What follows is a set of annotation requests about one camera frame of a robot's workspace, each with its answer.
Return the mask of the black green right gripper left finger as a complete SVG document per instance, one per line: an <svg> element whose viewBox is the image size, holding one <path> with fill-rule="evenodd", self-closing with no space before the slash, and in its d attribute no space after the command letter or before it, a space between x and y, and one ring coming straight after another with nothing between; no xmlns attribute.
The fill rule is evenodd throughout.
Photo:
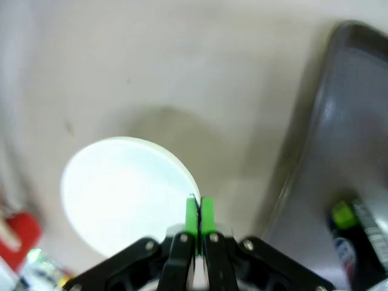
<svg viewBox="0 0 388 291"><path fill-rule="evenodd" d="M197 200L186 201L184 224L167 229L163 242L151 237L137 240L124 250L70 279L63 290L186 290L198 240Z"/></svg>

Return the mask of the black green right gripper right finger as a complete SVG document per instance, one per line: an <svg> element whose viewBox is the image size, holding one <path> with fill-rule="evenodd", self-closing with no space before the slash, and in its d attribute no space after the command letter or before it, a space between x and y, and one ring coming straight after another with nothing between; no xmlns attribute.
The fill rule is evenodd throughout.
<svg viewBox="0 0 388 291"><path fill-rule="evenodd" d="M210 290L333 290L333 284L255 236L237 241L202 198L200 230Z"/></svg>

